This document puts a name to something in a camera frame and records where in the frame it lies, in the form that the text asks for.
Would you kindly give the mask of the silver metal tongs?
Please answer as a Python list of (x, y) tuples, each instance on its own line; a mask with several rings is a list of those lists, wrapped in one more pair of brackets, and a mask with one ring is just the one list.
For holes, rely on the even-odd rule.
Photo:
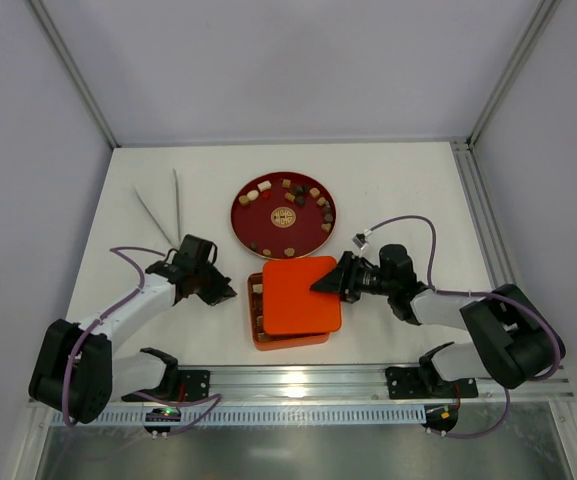
[(177, 170), (132, 184), (139, 205), (170, 248), (182, 243), (181, 189)]

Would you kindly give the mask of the orange box lid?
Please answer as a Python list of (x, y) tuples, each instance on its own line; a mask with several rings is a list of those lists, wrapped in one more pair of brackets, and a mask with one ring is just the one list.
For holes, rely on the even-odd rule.
[(272, 336), (338, 331), (342, 326), (339, 297), (311, 290), (335, 266), (330, 256), (266, 262), (262, 269), (264, 331)]

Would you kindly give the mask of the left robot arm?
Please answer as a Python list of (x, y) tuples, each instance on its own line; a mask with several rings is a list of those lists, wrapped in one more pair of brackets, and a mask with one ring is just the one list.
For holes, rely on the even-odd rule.
[(134, 287), (84, 319), (55, 320), (44, 334), (28, 392), (60, 412), (68, 428), (96, 420), (114, 400), (178, 406), (181, 380), (175, 357), (145, 347), (118, 358), (118, 350), (149, 321), (191, 296), (213, 307), (237, 295), (216, 266), (218, 247), (212, 241), (186, 235), (178, 247), (157, 252), (146, 268), (132, 258), (135, 250), (111, 250), (136, 271)]

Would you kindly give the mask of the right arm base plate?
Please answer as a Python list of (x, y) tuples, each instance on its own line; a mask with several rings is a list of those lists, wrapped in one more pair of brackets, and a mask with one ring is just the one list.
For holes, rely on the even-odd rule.
[(479, 395), (477, 383), (472, 378), (447, 381), (419, 366), (387, 367), (385, 379), (390, 399), (472, 399)]

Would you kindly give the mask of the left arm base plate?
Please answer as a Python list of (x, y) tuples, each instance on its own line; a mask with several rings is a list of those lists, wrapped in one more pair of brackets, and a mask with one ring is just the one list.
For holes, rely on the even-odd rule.
[(141, 393), (169, 402), (195, 402), (209, 396), (210, 372), (208, 370), (177, 369), (165, 373), (162, 382), (154, 389)]

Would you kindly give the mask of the orange chocolate box tray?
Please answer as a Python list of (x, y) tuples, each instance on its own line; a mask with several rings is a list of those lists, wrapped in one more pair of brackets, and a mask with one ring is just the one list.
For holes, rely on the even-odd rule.
[(263, 327), (262, 273), (253, 273), (247, 279), (247, 297), (249, 306), (252, 341), (259, 351), (273, 351), (287, 348), (306, 347), (323, 344), (330, 334), (274, 336)]

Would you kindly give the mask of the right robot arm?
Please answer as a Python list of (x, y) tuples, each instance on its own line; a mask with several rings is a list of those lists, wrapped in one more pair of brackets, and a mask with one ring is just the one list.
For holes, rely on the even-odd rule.
[(378, 264), (345, 252), (310, 289), (346, 303), (380, 295), (405, 323), (467, 332), (469, 342), (447, 342), (419, 358), (414, 376), (431, 396), (447, 396), (458, 382), (480, 377), (515, 389), (551, 375), (566, 353), (560, 336), (516, 285), (490, 292), (436, 290), (417, 278), (399, 244), (382, 247)]

